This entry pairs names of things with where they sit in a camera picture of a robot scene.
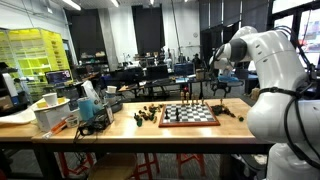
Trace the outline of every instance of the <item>table leg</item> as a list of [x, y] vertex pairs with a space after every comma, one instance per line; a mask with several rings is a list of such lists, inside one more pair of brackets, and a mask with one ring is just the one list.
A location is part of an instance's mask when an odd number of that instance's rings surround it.
[[192, 83], [189, 83], [189, 99], [191, 99], [191, 95], [192, 95]]
[[53, 152], [47, 152], [43, 145], [37, 145], [34, 151], [44, 179], [60, 180], [61, 172]]
[[232, 179], [232, 157], [230, 154], [221, 154], [220, 155], [220, 170], [219, 177], [222, 180], [231, 180]]
[[202, 88], [202, 81], [200, 81], [200, 94], [199, 94], [199, 99], [202, 99], [203, 97], [203, 88]]
[[8, 163], [8, 160], [4, 155], [2, 149], [0, 149], [0, 169], [6, 174], [6, 176], [8, 176], [12, 172], [10, 164]]
[[134, 98], [137, 98], [138, 97], [138, 94], [137, 94], [137, 89], [134, 89]]

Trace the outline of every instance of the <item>computer monitor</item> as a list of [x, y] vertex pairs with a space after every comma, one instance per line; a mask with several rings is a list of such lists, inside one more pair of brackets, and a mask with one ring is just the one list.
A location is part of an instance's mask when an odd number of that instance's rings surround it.
[[165, 79], [169, 78], [167, 65], [150, 66], [147, 67], [147, 80]]
[[78, 76], [82, 76], [88, 74], [88, 70], [86, 67], [78, 67], [76, 68], [76, 73]]
[[188, 75], [195, 74], [194, 64], [193, 63], [175, 64], [174, 74], [176, 76], [188, 76]]
[[68, 69], [59, 71], [49, 71], [45, 73], [48, 84], [59, 84], [72, 81], [71, 73]]
[[134, 84], [143, 78], [143, 70], [141, 67], [134, 67], [126, 69], [121, 75], [121, 80], [125, 82], [125, 84]]

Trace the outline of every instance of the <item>plastic container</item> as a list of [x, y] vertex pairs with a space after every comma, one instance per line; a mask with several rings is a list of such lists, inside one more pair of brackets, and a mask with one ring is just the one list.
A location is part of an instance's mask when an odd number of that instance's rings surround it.
[[73, 128], [79, 125], [79, 119], [77, 116], [72, 116], [66, 119], [67, 127]]
[[93, 117], [93, 103], [89, 98], [84, 97], [78, 99], [78, 106], [81, 120], [88, 121]]
[[107, 86], [107, 93], [108, 94], [115, 94], [117, 91], [117, 87], [116, 86]]
[[42, 96], [46, 101], [48, 107], [58, 105], [57, 93], [49, 93]]

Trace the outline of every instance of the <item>paper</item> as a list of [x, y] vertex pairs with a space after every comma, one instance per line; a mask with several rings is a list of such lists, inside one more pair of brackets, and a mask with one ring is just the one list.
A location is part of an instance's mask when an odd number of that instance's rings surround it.
[[12, 114], [9, 116], [0, 117], [0, 123], [10, 123], [10, 124], [27, 124], [36, 119], [31, 106], [19, 113]]

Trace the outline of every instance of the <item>window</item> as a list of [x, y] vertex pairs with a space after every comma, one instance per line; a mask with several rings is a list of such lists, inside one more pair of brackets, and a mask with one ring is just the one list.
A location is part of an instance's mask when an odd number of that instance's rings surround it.
[[277, 13], [308, 2], [312, 2], [312, 0], [275, 0], [273, 2], [272, 13]]
[[320, 9], [302, 13], [298, 38], [310, 63], [317, 66], [320, 55]]
[[281, 19], [277, 19], [274, 21], [274, 27], [277, 26], [288, 26], [289, 28], [292, 28], [292, 20], [293, 20], [293, 16], [286, 16], [284, 18]]

